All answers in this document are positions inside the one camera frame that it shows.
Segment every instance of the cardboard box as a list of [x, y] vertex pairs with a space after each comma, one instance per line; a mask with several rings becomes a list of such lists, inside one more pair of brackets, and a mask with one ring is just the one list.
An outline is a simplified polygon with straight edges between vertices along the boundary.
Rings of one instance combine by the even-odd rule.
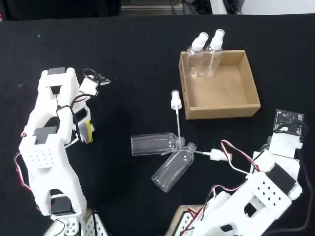
[[251, 117], [260, 108], [257, 89], [245, 51], [224, 51], [213, 78], [187, 79], [184, 63], [179, 61], [186, 119]]

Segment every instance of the white spray cap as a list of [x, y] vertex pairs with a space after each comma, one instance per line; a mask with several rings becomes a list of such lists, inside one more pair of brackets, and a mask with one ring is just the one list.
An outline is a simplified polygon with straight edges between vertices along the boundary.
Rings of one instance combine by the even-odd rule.
[[222, 47], [223, 43], [223, 37], [224, 37], [224, 30], [222, 29], [217, 29], [215, 36], [212, 38], [210, 47], [214, 50], [219, 50]]
[[182, 108], [182, 101], [181, 101], [181, 99], [179, 97], [178, 90], [173, 90], [172, 91], [171, 108], [173, 110], [179, 110], [179, 109]]
[[205, 46], [209, 36], [207, 33], [202, 32], [200, 35], [192, 42], [191, 48], [194, 52], [200, 52]]

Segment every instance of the spray bottle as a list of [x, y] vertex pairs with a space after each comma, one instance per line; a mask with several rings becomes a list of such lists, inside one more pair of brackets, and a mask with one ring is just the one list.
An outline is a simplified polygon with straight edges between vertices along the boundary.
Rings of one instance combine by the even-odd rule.
[[221, 57], [222, 57], [222, 43], [224, 37], [224, 30], [217, 29], [215, 36], [212, 38], [210, 44], [206, 47], [205, 52], [210, 54], [210, 66], [209, 66], [209, 77], [215, 76]]
[[189, 79], [193, 80], [197, 77], [206, 76], [209, 74], [206, 67], [204, 66], [204, 51], [203, 47], [205, 46], [208, 40], [208, 34], [202, 32], [191, 44], [191, 46], [186, 50], [188, 53], [186, 66], [189, 71]]

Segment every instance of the black wire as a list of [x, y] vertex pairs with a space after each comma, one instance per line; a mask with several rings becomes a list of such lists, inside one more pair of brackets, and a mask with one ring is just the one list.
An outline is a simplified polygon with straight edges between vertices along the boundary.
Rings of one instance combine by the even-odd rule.
[[96, 220], [95, 220], [95, 213], [94, 213], [94, 209], [93, 209], [93, 208], [92, 208], [92, 217], [93, 217], [93, 222], [94, 222], [94, 232], [95, 232], [95, 236], [97, 236]]
[[64, 229], [65, 229], [65, 224], [64, 224], [64, 222], [62, 222], [62, 221], [59, 220], [59, 219], [56, 219], [56, 220], [59, 221], [60, 223], [63, 223], [63, 229], [62, 229], [58, 234], [56, 234], [56, 235], [54, 235], [54, 236], [60, 235], [60, 234], [64, 231]]
[[63, 108], [65, 108], [65, 107], [70, 108], [70, 111], [71, 111], [72, 117], [73, 117], [73, 121], [74, 121], [74, 124], [75, 124], [75, 128], [76, 128], [76, 130], [77, 130], [78, 139], [79, 139], [80, 142], [82, 142], [81, 135], [80, 135], [80, 130], [79, 130], [79, 122], [78, 122], [78, 119], [77, 119], [77, 117], [76, 117], [76, 115], [75, 115], [73, 109], [72, 109], [69, 105], [64, 105], [64, 106], [62, 106], [62, 107], [58, 105], [58, 106], [57, 106], [57, 109], [56, 109], [57, 116], [58, 116], [58, 111], [61, 110], [61, 109], [63, 109]]
[[277, 128], [275, 128], [273, 130], [274, 133], [283, 133], [284, 131], [281, 130], [283, 127], [287, 127], [288, 125], [295, 125], [295, 124], [299, 124], [303, 127], [303, 134], [301, 137], [301, 141], [304, 140], [304, 137], [307, 135], [309, 128], [306, 124], [304, 124], [302, 121], [294, 121], [294, 122], [288, 122], [288, 123], [283, 123], [281, 125], [279, 125]]
[[85, 68], [85, 69], [83, 69], [82, 73], [83, 73], [83, 77], [84, 77], [84, 78], [89, 78], [89, 79], [91, 79], [91, 80], [96, 80], [96, 81], [98, 81], [98, 87], [97, 87], [97, 89], [96, 89], [96, 90], [98, 90], [99, 87], [100, 87], [100, 77], [99, 77], [99, 74], [98, 74], [95, 70], [90, 69], [90, 68]]
[[279, 234], [279, 233], [299, 232], [299, 231], [305, 230], [307, 228], [307, 226], [309, 225], [310, 217], [311, 217], [311, 213], [312, 213], [312, 203], [313, 203], [313, 198], [314, 198], [314, 191], [313, 191], [312, 184], [310, 182], [309, 176], [307, 174], [307, 170], [306, 170], [306, 166], [305, 166], [304, 160], [302, 158], [301, 150], [298, 150], [297, 152], [298, 152], [298, 155], [299, 155], [301, 166], [302, 166], [303, 171], [304, 171], [304, 175], [305, 175], [305, 180], [306, 180], [307, 186], [308, 186], [308, 188], [310, 190], [310, 198], [309, 198], [309, 203], [308, 203], [308, 208], [307, 208], [307, 214], [306, 214], [305, 222], [304, 222], [304, 224], [302, 226], [297, 227], [297, 228], [282, 228], [282, 229], [268, 231], [268, 232], [266, 232], [264, 234], [264, 236], [266, 236], [266, 235], [273, 235], [273, 234]]

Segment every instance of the bottle neck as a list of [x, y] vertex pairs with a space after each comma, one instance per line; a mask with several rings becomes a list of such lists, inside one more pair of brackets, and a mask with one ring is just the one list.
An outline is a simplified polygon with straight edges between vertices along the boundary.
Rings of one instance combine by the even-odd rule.
[[185, 138], [184, 137], [176, 137], [176, 146], [181, 147], [185, 145]]

